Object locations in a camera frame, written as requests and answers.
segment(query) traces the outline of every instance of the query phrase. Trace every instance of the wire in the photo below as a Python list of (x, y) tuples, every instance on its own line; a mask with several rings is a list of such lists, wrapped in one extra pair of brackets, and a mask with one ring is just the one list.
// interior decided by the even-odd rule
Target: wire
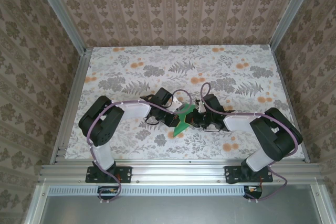
[(147, 122), (148, 119), (149, 119), (149, 118), (146, 118), (146, 119), (145, 119), (145, 123), (148, 124), (148, 125), (158, 125), (159, 122), (160, 122), (160, 121), (157, 121), (156, 123), (148, 123), (148, 122)]
[(245, 193), (245, 195), (247, 195), (248, 197), (251, 198), (250, 200), (254, 200), (255, 202), (258, 202), (258, 201), (262, 201), (262, 200), (268, 199), (268, 198), (274, 196), (275, 194), (277, 194), (278, 192), (280, 192), (281, 190), (283, 190), (284, 187), (287, 185), (288, 180), (286, 180), (285, 177), (283, 177), (283, 176), (281, 176), (280, 174), (274, 172), (274, 171), (271, 169), (271, 167), (269, 167), (269, 166), (268, 166), (268, 170), (269, 170), (271, 173), (273, 173), (275, 176), (277, 176), (277, 177), (279, 177), (279, 178), (282, 178), (282, 179), (285, 181), (285, 183), (284, 183), (280, 188), (278, 188), (276, 191), (274, 191), (273, 193), (271, 193), (271, 194), (269, 194), (269, 195), (267, 195), (267, 196), (265, 196), (265, 197), (263, 197), (263, 198), (260, 198), (260, 199), (256, 199), (256, 198), (253, 197), (252, 195)]
[[(216, 110), (214, 110), (213, 108), (211, 108), (211, 107), (204, 101), (204, 98), (203, 98), (203, 88), (204, 88), (205, 85), (208, 85), (208, 86), (209, 86), (209, 89), (208, 89), (208, 92), (207, 92), (206, 95), (209, 94), (210, 89), (211, 89), (211, 85), (210, 85), (209, 82), (204, 82), (204, 83), (203, 83), (203, 85), (201, 86), (201, 101), (203, 102), (203, 104), (204, 104), (209, 110), (211, 110), (212, 112), (215, 112), (215, 113), (217, 113), (217, 114), (220, 114), (220, 115), (232, 115), (232, 114), (234, 114), (234, 115), (257, 115), (257, 116), (263, 116), (263, 117), (269, 119), (270, 121), (277, 123), (280, 127), (282, 127), (285, 131), (287, 131), (287, 133), (288, 133), (288, 134), (291, 136), (291, 138), (293, 139), (295, 148), (294, 148), (294, 150), (293, 150), (291, 153), (289, 153), (288, 155), (286, 155), (286, 157), (291, 156), (291, 155), (293, 155), (294, 153), (297, 152), (298, 147), (299, 147), (299, 144), (298, 144), (297, 139), (295, 138), (295, 136), (293, 135), (293, 133), (292, 133), (292, 132), (291, 132), (291, 131), (284, 125), (284, 124), (282, 124), (280, 121), (276, 120), (275, 118), (272, 118), (272, 117), (270, 117), (270, 116), (268, 116), (268, 115), (265, 115), (265, 114), (262, 114), (262, 113), (250, 113), (250, 112), (223, 113), (223, 112), (219, 112), (219, 111), (216, 111)], [(281, 176), (280, 174), (275, 173), (275, 172), (270, 168), (270, 165), (274, 164), (275, 162), (276, 162), (276, 161), (273, 161), (272, 163), (270, 163), (270, 164), (268, 165), (268, 169), (269, 169), (269, 171), (270, 171), (271, 173), (273, 173), (274, 175), (276, 175), (276, 176), (282, 178), (282, 179), (285, 181), (285, 183), (284, 183), (279, 189), (277, 189), (275, 192), (273, 192), (272, 194), (267, 195), (267, 196), (265, 196), (265, 197), (263, 197), (263, 198), (261, 198), (261, 199), (255, 199), (253, 196), (251, 196), (251, 195), (249, 195), (249, 194), (246, 194), (247, 196), (251, 197), (252, 200), (254, 200), (254, 201), (260, 201), (260, 200), (268, 199), (268, 198), (272, 197), (273, 195), (277, 194), (278, 192), (280, 192), (280, 191), (287, 185), (287, 182), (288, 182), (288, 181), (287, 181), (283, 176)]]
[[(201, 101), (203, 102), (203, 104), (204, 104), (209, 110), (211, 110), (212, 112), (215, 112), (215, 113), (217, 113), (217, 114), (221, 114), (221, 115), (233, 115), (233, 113), (224, 113), (224, 112), (216, 111), (216, 110), (212, 109), (212, 108), (211, 108), (211, 107), (204, 101), (204, 98), (203, 98), (203, 89), (204, 89), (204, 86), (205, 86), (205, 85), (208, 85), (208, 86), (209, 86), (209, 89), (208, 89), (208, 92), (207, 92), (206, 95), (208, 95), (209, 92), (210, 92), (210, 90), (211, 90), (211, 85), (210, 85), (210, 83), (205, 82), (205, 83), (202, 85), (202, 87), (201, 87)], [(112, 108), (113, 106), (116, 106), (116, 105), (120, 105), (120, 104), (142, 103), (142, 104), (148, 104), (148, 105), (150, 105), (150, 106), (154, 106), (154, 107), (156, 107), (156, 108), (158, 108), (158, 109), (160, 109), (160, 110), (163, 110), (163, 111), (168, 112), (168, 113), (171, 113), (171, 114), (181, 114), (181, 113), (184, 113), (185, 111), (188, 111), (188, 110), (190, 109), (190, 107), (191, 107), (191, 105), (192, 105), (192, 97), (191, 97), (191, 95), (188, 93), (188, 91), (186, 91), (186, 90), (184, 90), (184, 89), (177, 89), (177, 90), (175, 90), (175, 91), (173, 92), (173, 94), (175, 94), (175, 93), (178, 92), (178, 91), (185, 92), (185, 93), (189, 96), (190, 103), (189, 103), (189, 106), (188, 106), (187, 109), (184, 109), (184, 110), (181, 110), (181, 111), (170, 111), (170, 110), (167, 110), (167, 109), (165, 109), (165, 108), (163, 108), (163, 107), (161, 107), (161, 106), (159, 106), (159, 105), (156, 105), (156, 104), (154, 104), (154, 103), (147, 102), (147, 101), (141, 101), (141, 100), (132, 100), (132, 101), (124, 101), (124, 102), (115, 102), (115, 103), (112, 103), (112, 104), (110, 104), (109, 106), (107, 106), (105, 109), (103, 109), (103, 111), (102, 111), (102, 112), (97, 116), (97, 118), (93, 121), (93, 123), (92, 123), (92, 125), (91, 125), (91, 127), (90, 127), (90, 129), (89, 129), (89, 131), (88, 131), (88, 134), (87, 134), (87, 143), (88, 143), (88, 145), (90, 146), (90, 152), (91, 152), (91, 155), (92, 155), (92, 157), (93, 157), (93, 161), (95, 162), (95, 164), (97, 165), (97, 167), (98, 167), (103, 173), (105, 173), (105, 174), (111, 176), (111, 177), (118, 183), (118, 186), (119, 186), (119, 187), (118, 187), (117, 194), (116, 194), (111, 200), (109, 200), (109, 201), (115, 200), (115, 199), (120, 195), (120, 193), (121, 193), (121, 189), (122, 189), (122, 188), (121, 188), (121, 183), (120, 183), (120, 181), (119, 181), (113, 174), (111, 174), (111, 173), (109, 173), (108, 171), (104, 170), (104, 169), (100, 166), (100, 164), (98, 163), (98, 161), (97, 161), (97, 158), (96, 158), (96, 156), (95, 156), (95, 154), (94, 154), (94, 152), (93, 152), (93, 148), (92, 148), (92, 146), (93, 146), (93, 141), (90, 139), (90, 135), (91, 135), (91, 132), (92, 132), (94, 126), (96, 125), (96, 123), (98, 122), (98, 120), (99, 120), (99, 119), (100, 119), (100, 118), (101, 118), (101, 117), (102, 117), (102, 116), (103, 116), (103, 115), (104, 115), (110, 108)], [(291, 153), (289, 153), (287, 156), (291, 156), (291, 155), (293, 155), (293, 154), (298, 150), (298, 141), (296, 140), (295, 136), (294, 136), (293, 133), (292, 133), (292, 132), (291, 132), (285, 125), (283, 125), (280, 121), (278, 121), (278, 120), (276, 120), (276, 119), (274, 119), (274, 118), (272, 118), (272, 117), (270, 117), (270, 116), (268, 116), (268, 115), (262, 114), (262, 113), (235, 112), (234, 115), (257, 115), (257, 116), (263, 116), (263, 117), (265, 117), (265, 118), (271, 120), (272, 122), (277, 123), (277, 124), (278, 124), (279, 126), (281, 126), (285, 131), (287, 131), (287, 133), (292, 137), (293, 142), (294, 142), (294, 145), (295, 145), (295, 149), (294, 149)], [(287, 185), (287, 180), (286, 180), (284, 177), (282, 177), (281, 175), (276, 174), (275, 172), (273, 172), (273, 171), (270, 169), (270, 167), (269, 167), (269, 170), (270, 170), (274, 175), (276, 175), (276, 176), (278, 176), (278, 177), (284, 179), (284, 180), (285, 180), (285, 183), (284, 183), (284, 185), (282, 185), (278, 190), (276, 190), (274, 193), (272, 193), (272, 194), (270, 194), (270, 195), (268, 195), (268, 196), (266, 196), (266, 197), (264, 197), (264, 198), (262, 198), (262, 199), (267, 199), (267, 198), (273, 196), (274, 194), (276, 194), (278, 191), (280, 191), (281, 189), (283, 189), (283, 188)]]
[(105, 187), (105, 188), (101, 188), (101, 189), (99, 190), (98, 198), (100, 199), (100, 203), (103, 203), (103, 201), (106, 201), (106, 203), (109, 203), (110, 201), (113, 201), (113, 198), (116, 197), (116, 195), (113, 196), (113, 198), (111, 198), (111, 199), (102, 199), (102, 198), (101, 198), (101, 194), (102, 194), (103, 191), (110, 191), (110, 192), (112, 192), (112, 191), (111, 191), (112, 189), (113, 189), (113, 188), (107, 188), (107, 187)]
[(218, 130), (218, 131), (206, 131), (206, 130), (204, 130), (204, 128), (203, 128), (203, 131), (204, 131), (204, 132), (216, 132), (216, 133), (217, 133), (217, 132), (220, 132), (221, 130)]
[(262, 185), (263, 184), (263, 181), (262, 181), (262, 177), (260, 176), (260, 184), (259, 184), (259, 186), (261, 187), (261, 189), (263, 188)]
[(185, 92), (188, 96), (189, 96), (189, 99), (190, 99), (190, 103), (189, 103), (189, 106), (187, 109), (184, 109), (184, 110), (181, 110), (181, 111), (170, 111), (170, 110), (167, 110), (165, 108), (162, 108), (160, 107), (159, 105), (156, 105), (154, 103), (151, 103), (151, 102), (146, 102), (146, 101), (141, 101), (141, 100), (132, 100), (132, 101), (124, 101), (124, 102), (115, 102), (115, 103), (112, 103), (110, 105), (108, 105), (106, 108), (103, 109), (102, 112), (100, 112), (100, 114), (97, 116), (97, 118), (93, 121), (89, 131), (88, 131), (88, 134), (87, 134), (87, 137), (86, 137), (86, 141), (90, 147), (90, 152), (91, 152), (91, 155), (93, 157), (93, 161), (94, 163), (96, 164), (96, 166), (105, 174), (109, 175), (110, 177), (112, 177), (117, 183), (118, 183), (118, 191), (116, 193), (116, 195), (111, 199), (111, 200), (104, 200), (100, 197), (101, 194), (99, 194), (99, 199), (101, 202), (110, 202), (110, 201), (113, 201), (115, 200), (121, 193), (121, 183), (120, 181), (113, 175), (111, 174), (110, 172), (106, 171), (104, 168), (101, 167), (101, 165), (99, 164), (99, 162), (97, 161), (97, 158), (93, 152), (93, 141), (90, 139), (90, 135), (92, 133), (92, 130), (94, 128), (94, 126), (96, 125), (96, 123), (98, 122), (98, 120), (110, 109), (112, 108), (113, 106), (116, 106), (116, 105), (120, 105), (120, 104), (128, 104), (128, 103), (142, 103), (142, 104), (148, 104), (148, 105), (151, 105), (151, 106), (154, 106), (160, 110), (163, 110), (165, 112), (168, 112), (168, 113), (171, 113), (171, 114), (181, 114), (181, 113), (184, 113), (185, 111), (188, 111), (192, 105), (192, 97), (191, 95), (189, 94), (188, 91), (184, 90), (184, 89), (177, 89), (174, 91), (174, 93), (178, 92), (178, 91), (182, 91), (182, 92)]
[(210, 89), (211, 89), (211, 85), (209, 82), (204, 82), (203, 85), (201, 86), (201, 101), (203, 102), (203, 104), (209, 109), (211, 110), (212, 112), (215, 112), (217, 114), (220, 114), (220, 115), (257, 115), (257, 116), (263, 116), (267, 119), (269, 119), (270, 121), (272, 122), (275, 122), (276, 124), (278, 124), (280, 127), (282, 127), (285, 131), (287, 131), (287, 133), (291, 136), (291, 138), (293, 139), (293, 142), (294, 142), (294, 150), (289, 153), (288, 155), (286, 155), (286, 157), (288, 156), (291, 156), (293, 155), (294, 153), (296, 153), (298, 151), (298, 148), (299, 148), (299, 144), (298, 144), (298, 141), (297, 139), (295, 138), (295, 136), (293, 135), (293, 133), (290, 131), (290, 129), (288, 129), (283, 123), (281, 123), (280, 121), (276, 120), (275, 118), (272, 118), (271, 116), (268, 116), (268, 115), (265, 115), (263, 113), (257, 113), (257, 112), (254, 112), (254, 113), (251, 113), (251, 112), (234, 112), (234, 113), (228, 113), (228, 112), (220, 112), (220, 111), (217, 111), (217, 110), (214, 110), (213, 108), (211, 108), (205, 101), (204, 101), (204, 98), (203, 98), (203, 88), (205, 85), (208, 85), (209, 86), (209, 90), (207, 92), (206, 95), (209, 94), (210, 92)]

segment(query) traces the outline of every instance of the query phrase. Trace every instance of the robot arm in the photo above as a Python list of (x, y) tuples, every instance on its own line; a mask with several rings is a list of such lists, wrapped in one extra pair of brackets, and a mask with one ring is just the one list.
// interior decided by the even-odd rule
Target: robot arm
[[(155, 117), (157, 121), (164, 123), (169, 127), (176, 127), (180, 122), (176, 114), (168, 113), (158, 109), (152, 104), (161, 106), (163, 108), (172, 98), (165, 89), (161, 88), (155, 95), (141, 97), (144, 103), (121, 103), (111, 107), (104, 114), (104, 120), (99, 119), (93, 127), (90, 134), (90, 139), (93, 145), (92, 151), (95, 155), (97, 162), (105, 170), (112, 170), (116, 164), (110, 151), (108, 141), (112, 138), (119, 122), (121, 120), (130, 118), (148, 118)], [(210, 111), (204, 107), (202, 103), (198, 104), (198, 109), (194, 109), (185, 117), (185, 122), (194, 127), (202, 127), (206, 129), (210, 124), (215, 125), (218, 130), (223, 131), (246, 131), (254, 132), (261, 145), (261, 148), (251, 154), (245, 159), (241, 166), (227, 166), (224, 167), (226, 172), (226, 181), (229, 184), (237, 182), (258, 182), (260, 181), (260, 174), (263, 176), (268, 174), (268, 165), (280, 161), (287, 154), (294, 149), (293, 139), (290, 135), (276, 123), (270, 121), (262, 116), (255, 115), (236, 115), (234, 111), (224, 111), (220, 105), (217, 97), (213, 94), (208, 94), (204, 97), (204, 101), (212, 109), (219, 112), (229, 112), (232, 115), (220, 115)], [(87, 136), (94, 120), (98, 115), (110, 104), (112, 101), (105, 96), (98, 98), (98, 100), (91, 106), (87, 113), (79, 121), (79, 127), (82, 132)], [(173, 100), (170, 109), (180, 110), (182, 104), (178, 100)], [(295, 129), (295, 127), (284, 117), (284, 115), (276, 108), (271, 108), (265, 112), (266, 115), (280, 121), (284, 124), (296, 137), (298, 144), (302, 142), (302, 136)]]

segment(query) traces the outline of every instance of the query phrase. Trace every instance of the floral wallpaper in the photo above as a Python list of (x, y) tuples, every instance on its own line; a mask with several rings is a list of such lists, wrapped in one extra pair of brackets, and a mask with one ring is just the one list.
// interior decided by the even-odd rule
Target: floral wallpaper
[[(170, 92), (187, 90), (195, 103), (206, 81), (226, 110), (265, 112), (274, 106), (292, 121), (269, 45), (94, 48), (65, 158), (92, 158), (78, 122), (99, 96), (137, 100), (164, 87)], [(189, 102), (183, 92), (176, 96)], [(229, 159), (246, 158), (260, 148), (254, 133), (189, 127), (173, 137), (173, 131), (163, 123), (148, 125), (144, 118), (122, 121), (110, 141), (112, 155)], [(301, 147), (292, 157), (303, 159)]]
[(336, 203), (336, 0), (304, 0), (276, 55), (310, 158)]
[(87, 47), (267, 44), (290, 0), (61, 0)]
[(0, 0), (0, 223), (24, 220), (78, 60), (47, 0)]

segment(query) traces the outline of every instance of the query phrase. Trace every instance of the gray metal panel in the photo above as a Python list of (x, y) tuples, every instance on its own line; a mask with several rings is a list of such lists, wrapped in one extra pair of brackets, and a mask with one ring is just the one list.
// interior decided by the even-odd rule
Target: gray metal panel
[(63, 25), (79, 55), (83, 56), (85, 51), (85, 42), (82, 40), (79, 33), (77, 32), (76, 27), (72, 23), (66, 9), (63, 7), (63, 4), (60, 0), (48, 0), (48, 2), (56, 13), (59, 21)]
[(290, 23), (298, 12), (303, 0), (291, 0), (270, 41), (271, 49), (276, 50)]
[[(265, 195), (277, 187), (265, 188)], [(237, 196), (125, 196), (100, 204), (95, 196), (48, 197), (43, 224), (322, 223), (310, 186), (287, 186), (259, 203)]]
[(70, 90), (67, 106), (65, 108), (62, 122), (59, 127), (54, 150), (51, 155), (51, 164), (55, 162), (59, 148), (61, 146), (67, 146), (69, 143), (72, 126), (74, 124), (73, 122), (75, 121), (75, 116), (80, 100), (80, 94), (82, 93), (86, 72), (89, 68), (91, 54), (92, 48), (88, 48), (85, 52), (85, 55), (79, 60), (74, 82), (72, 83), (72, 87)]

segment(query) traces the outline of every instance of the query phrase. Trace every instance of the aluminum frame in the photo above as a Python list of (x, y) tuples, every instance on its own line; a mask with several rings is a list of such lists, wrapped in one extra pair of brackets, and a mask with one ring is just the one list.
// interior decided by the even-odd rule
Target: aluminum frame
[(80, 96), (82, 93), (82, 89), (83, 89), (83, 85), (84, 85), (84, 81), (86, 77), (86, 73), (89, 68), (92, 51), (93, 51), (93, 48), (88, 48), (85, 51), (84, 56), (81, 57), (79, 60), (76, 75), (72, 83), (70, 95), (68, 98), (67, 106), (65, 108), (62, 122), (59, 127), (54, 150), (50, 158), (50, 164), (55, 163), (57, 152), (60, 146), (68, 146), (69, 139), (71, 136), (72, 126), (74, 124), (73, 122), (75, 121), (76, 112), (77, 112)]
[[(227, 185), (223, 167), (225, 165), (238, 165), (240, 162), (241, 160), (238, 159), (116, 160), (117, 165), (133, 167), (132, 183), (127, 184), (129, 188), (139, 188), (141, 186), (156, 188), (158, 186), (212, 186), (213, 188), (220, 188)], [(85, 183), (87, 167), (90, 165), (91, 160), (75, 161), (74, 159), (64, 159), (61, 155), (58, 156), (55, 165), (44, 165), (40, 172), (25, 224), (40, 222), (49, 188), (53, 185), (76, 187), (116, 185)], [(326, 187), (320, 184), (323, 180), (318, 164), (307, 164), (302, 160), (288, 159), (272, 165), (272, 168), (276, 173), (284, 175), (288, 179), (288, 184), (310, 185), (322, 223), (336, 223), (335, 212)], [(274, 177), (273, 183), (264, 183), (264, 186), (282, 185), (283, 182), (282, 179)]]
[(304, 0), (291, 0), (287, 6), (285, 13), (283, 14), (276, 30), (273, 33), (273, 36), (269, 42), (272, 50), (276, 50), (280, 44), (283, 36), (285, 35), (288, 27), (293, 21), (296, 13), (298, 12), (301, 4)]
[(57, 15), (59, 21), (67, 32), (69, 38), (71, 39), (73, 45), (77, 49), (80, 56), (85, 53), (85, 41), (80, 36), (76, 29), (76, 24), (74, 24), (68, 15), (66, 8), (62, 4), (61, 0), (48, 0), (55, 14)]

